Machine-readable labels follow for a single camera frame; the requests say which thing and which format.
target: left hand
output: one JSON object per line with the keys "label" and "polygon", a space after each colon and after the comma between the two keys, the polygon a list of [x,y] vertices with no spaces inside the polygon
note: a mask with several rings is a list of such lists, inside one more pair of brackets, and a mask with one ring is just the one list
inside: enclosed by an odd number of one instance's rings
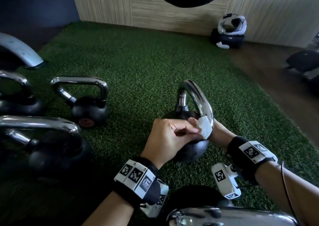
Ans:
{"label": "left hand", "polygon": [[141,157],[149,159],[160,169],[192,140],[203,137],[198,128],[182,119],[155,119]]}

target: green turf mat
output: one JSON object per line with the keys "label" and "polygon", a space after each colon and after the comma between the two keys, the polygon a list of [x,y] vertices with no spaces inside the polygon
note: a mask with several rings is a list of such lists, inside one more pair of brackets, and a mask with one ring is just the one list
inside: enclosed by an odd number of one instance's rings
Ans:
{"label": "green turf mat", "polygon": [[[316,183],[317,150],[277,105],[231,62],[228,52],[207,37],[91,22],[69,25],[40,55],[49,65],[35,71],[19,69],[34,93],[48,105],[48,115],[70,118],[70,109],[50,88],[58,75],[93,75],[108,82],[107,125],[84,134],[94,150],[94,175],[73,185],[35,182],[12,166],[0,183],[0,224],[25,216],[64,218],[78,225],[107,195],[107,180],[123,163],[141,153],[152,121],[174,108],[177,86],[194,80],[210,101],[215,117],[238,135],[258,140],[298,175]],[[69,86],[75,96],[97,92],[92,86]],[[210,168],[225,161],[210,145],[190,164],[167,163],[160,178],[170,192],[190,184],[217,188]],[[242,189],[236,205],[276,209],[259,187]],[[147,222],[141,212],[132,225]]]}

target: chrome kettlebell handle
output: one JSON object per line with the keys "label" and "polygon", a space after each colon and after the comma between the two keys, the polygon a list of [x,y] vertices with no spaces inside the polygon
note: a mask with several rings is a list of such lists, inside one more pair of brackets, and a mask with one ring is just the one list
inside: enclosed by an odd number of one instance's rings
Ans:
{"label": "chrome kettlebell handle", "polygon": [[30,139],[17,129],[53,129],[66,132],[75,139],[74,144],[82,144],[81,128],[63,118],[50,117],[30,117],[30,116],[0,116],[0,129],[3,129],[5,135],[17,140],[22,144],[27,144]]}
{"label": "chrome kettlebell handle", "polygon": [[32,91],[31,91],[31,86],[28,82],[28,80],[16,73],[16,72],[9,72],[9,71],[3,71],[0,70],[0,79],[9,79],[9,80],[14,80],[16,82],[18,82],[21,85],[21,89],[23,91],[23,93],[26,95],[27,98],[32,98]]}
{"label": "chrome kettlebell handle", "polygon": [[51,80],[52,89],[64,100],[69,100],[72,103],[75,103],[77,100],[72,96],[67,90],[65,90],[61,85],[62,84],[78,84],[78,85],[95,85],[100,88],[100,95],[98,99],[101,101],[106,101],[109,88],[105,81],[100,78],[87,76],[58,76],[54,77]]}
{"label": "chrome kettlebell handle", "polygon": [[214,114],[211,105],[201,89],[192,80],[186,79],[182,81],[177,89],[177,102],[176,106],[187,106],[187,94],[190,95],[198,114],[201,117],[207,116],[211,126],[214,126]]}

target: black kettlebell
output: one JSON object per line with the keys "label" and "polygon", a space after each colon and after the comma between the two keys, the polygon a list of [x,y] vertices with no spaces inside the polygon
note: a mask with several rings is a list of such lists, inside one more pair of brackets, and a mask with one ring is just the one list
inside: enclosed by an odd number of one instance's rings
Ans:
{"label": "black kettlebell", "polygon": [[[36,177],[68,180],[91,167],[91,146],[81,128],[62,118],[1,116],[1,132],[23,144],[30,156],[28,165]],[[31,139],[19,129],[50,129],[40,139]]]}
{"label": "black kettlebell", "polygon": [[[100,95],[87,95],[76,99],[64,88],[62,84],[96,85],[100,88]],[[106,99],[109,93],[105,81],[97,77],[58,76],[51,81],[53,90],[62,97],[66,104],[72,108],[72,116],[76,123],[83,128],[102,126],[108,116]]]}
{"label": "black kettlebell", "polygon": [[0,71],[0,79],[13,80],[21,85],[21,91],[18,93],[0,93],[0,115],[44,116],[43,102],[32,94],[30,84],[24,76]]}
{"label": "black kettlebell", "polygon": [[[190,95],[198,114],[188,109],[186,101],[187,94]],[[203,116],[208,117],[213,127],[213,109],[201,89],[192,80],[182,81],[177,89],[175,110],[170,111],[164,115],[163,118],[188,120],[190,117],[199,119]],[[191,141],[181,148],[173,160],[176,162],[192,162],[197,160],[205,153],[208,144],[209,141],[207,139]]]}

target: printed qr-like marker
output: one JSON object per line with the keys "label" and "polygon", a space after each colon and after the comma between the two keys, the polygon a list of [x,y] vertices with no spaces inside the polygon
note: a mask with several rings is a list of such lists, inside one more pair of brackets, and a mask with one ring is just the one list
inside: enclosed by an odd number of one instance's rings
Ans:
{"label": "printed qr-like marker", "polygon": [[129,175],[129,178],[135,183],[138,183],[142,175],[143,172],[141,172],[139,169],[134,168],[131,174]]}
{"label": "printed qr-like marker", "polygon": [[218,182],[226,179],[226,176],[224,175],[222,170],[219,170],[219,171],[215,172],[214,174],[215,174],[215,177],[216,177]]}
{"label": "printed qr-like marker", "polygon": [[159,197],[159,201],[156,203],[157,205],[163,205],[166,195],[161,194]]}
{"label": "printed qr-like marker", "polygon": [[254,144],[254,146],[259,149],[261,152],[265,152],[268,151],[268,149],[266,149],[263,145],[261,144]]}
{"label": "printed qr-like marker", "polygon": [[133,168],[133,166],[125,164],[123,166],[122,170],[120,171],[120,174],[122,174],[123,176],[127,176],[127,174],[131,171],[132,168]]}
{"label": "printed qr-like marker", "polygon": [[237,196],[238,195],[236,193],[233,193],[233,194],[230,194],[230,195],[228,195],[226,197],[229,198],[229,199],[232,199],[232,198],[237,197]]}
{"label": "printed qr-like marker", "polygon": [[147,192],[147,190],[150,187],[151,183],[152,183],[152,181],[147,176],[145,176],[142,179],[142,181],[141,181],[139,186],[140,186],[140,188],[143,189],[144,192]]}
{"label": "printed qr-like marker", "polygon": [[249,156],[250,159],[254,158],[255,156],[259,155],[260,153],[253,147],[249,147],[244,150],[244,153]]}

